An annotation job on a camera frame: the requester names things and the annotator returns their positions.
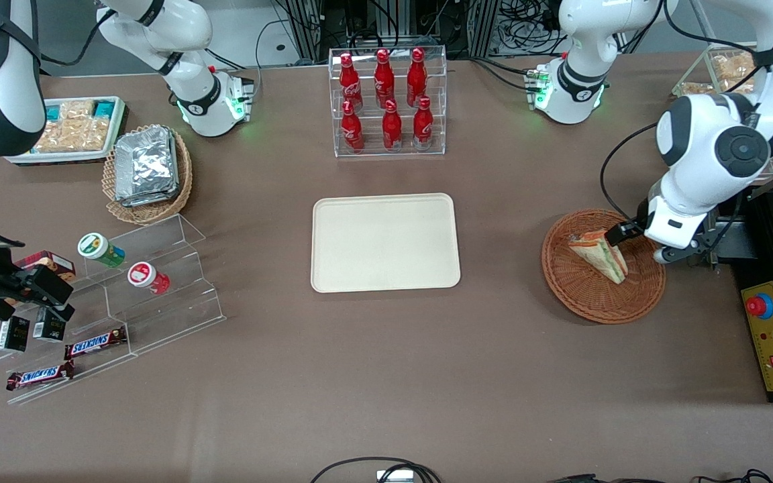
red switch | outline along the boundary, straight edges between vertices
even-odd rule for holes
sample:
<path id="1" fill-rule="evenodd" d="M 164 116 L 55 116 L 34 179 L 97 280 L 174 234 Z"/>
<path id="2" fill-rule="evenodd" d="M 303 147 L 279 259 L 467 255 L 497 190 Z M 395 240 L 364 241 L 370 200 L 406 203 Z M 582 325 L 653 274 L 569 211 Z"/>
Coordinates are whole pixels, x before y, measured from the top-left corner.
<path id="1" fill-rule="evenodd" d="M 765 303 L 763 297 L 754 296 L 750 297 L 748 301 L 745 302 L 745 308 L 748 309 L 748 314 L 758 317 L 768 310 L 768 305 Z"/>

table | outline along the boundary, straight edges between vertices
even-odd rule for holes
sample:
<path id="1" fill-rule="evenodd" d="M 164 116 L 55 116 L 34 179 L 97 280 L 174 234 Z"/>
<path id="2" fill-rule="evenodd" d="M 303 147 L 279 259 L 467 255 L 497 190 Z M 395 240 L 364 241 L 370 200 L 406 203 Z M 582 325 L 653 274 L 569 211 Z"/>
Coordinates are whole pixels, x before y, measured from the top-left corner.
<path id="1" fill-rule="evenodd" d="M 0 481 L 305 482 L 360 455 L 449 483 L 773 476 L 773 406 L 728 269 L 670 266 L 652 313 L 603 327 L 568 312 L 540 268 L 546 230 L 605 206 L 604 155 L 657 120 L 695 55 L 623 56 L 574 126 L 453 62 L 448 153 L 407 160 L 334 158 L 322 68 L 265 70 L 254 122 L 214 140 L 185 127 L 159 76 L 44 79 L 47 97 L 119 95 L 129 128 L 180 130 L 196 173 L 184 214 L 208 236 L 199 251 L 228 320 L 27 406 L 0 403 Z M 611 194 L 634 209 L 665 169 L 640 137 L 611 163 Z M 105 211 L 100 178 L 99 165 L 0 160 L 0 232 L 28 244 L 15 256 L 75 258 L 83 233 L 131 229 Z M 432 192 L 455 202 L 457 287 L 312 290 L 318 199 Z M 324 481 L 374 481 L 377 468 Z"/>

bread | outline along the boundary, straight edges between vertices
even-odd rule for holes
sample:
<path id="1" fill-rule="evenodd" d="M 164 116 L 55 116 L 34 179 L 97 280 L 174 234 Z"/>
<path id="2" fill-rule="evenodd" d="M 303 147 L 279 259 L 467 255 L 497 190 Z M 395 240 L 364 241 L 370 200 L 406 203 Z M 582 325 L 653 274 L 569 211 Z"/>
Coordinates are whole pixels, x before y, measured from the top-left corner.
<path id="1" fill-rule="evenodd" d="M 568 247 L 615 284 L 621 284 L 628 276 L 622 251 L 607 242 L 604 229 L 584 233 L 569 241 Z"/>

brown woven basket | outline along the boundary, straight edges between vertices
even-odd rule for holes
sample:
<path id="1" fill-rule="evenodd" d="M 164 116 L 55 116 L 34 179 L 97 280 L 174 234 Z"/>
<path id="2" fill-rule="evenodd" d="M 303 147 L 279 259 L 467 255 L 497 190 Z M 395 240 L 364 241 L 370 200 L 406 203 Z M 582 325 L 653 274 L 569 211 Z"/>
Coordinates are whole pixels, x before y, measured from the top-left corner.
<path id="1" fill-rule="evenodd" d="M 132 132 L 141 132 L 150 126 L 143 125 Z M 103 163 L 103 192 L 111 202 L 107 204 L 107 210 L 123 222 L 140 225 L 151 224 L 168 218 L 181 211 L 190 199 L 190 191 L 193 189 L 193 163 L 190 161 L 190 151 L 184 145 L 181 135 L 174 134 L 175 148 L 178 156 L 178 178 L 181 181 L 181 192 L 178 197 L 169 201 L 160 201 L 149 205 L 126 208 L 115 201 L 115 150 L 112 150 Z"/>
<path id="2" fill-rule="evenodd" d="M 568 247 L 571 235 L 609 229 L 622 221 L 614 211 L 575 211 L 550 227 L 542 245 L 542 270 L 550 290 L 568 309 L 590 321 L 635 321 L 648 314 L 664 293 L 666 270 L 652 258 L 656 245 L 644 236 L 619 244 L 628 265 L 628 277 L 619 285 Z"/>

yellow control box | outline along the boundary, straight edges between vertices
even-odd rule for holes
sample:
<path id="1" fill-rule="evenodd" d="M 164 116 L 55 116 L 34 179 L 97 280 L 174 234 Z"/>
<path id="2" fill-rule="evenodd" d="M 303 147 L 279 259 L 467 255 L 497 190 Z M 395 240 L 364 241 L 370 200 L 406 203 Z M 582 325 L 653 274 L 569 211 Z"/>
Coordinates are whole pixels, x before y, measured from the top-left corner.
<path id="1" fill-rule="evenodd" d="M 765 389 L 773 392 L 773 282 L 745 288 L 741 298 L 748 313 Z"/>

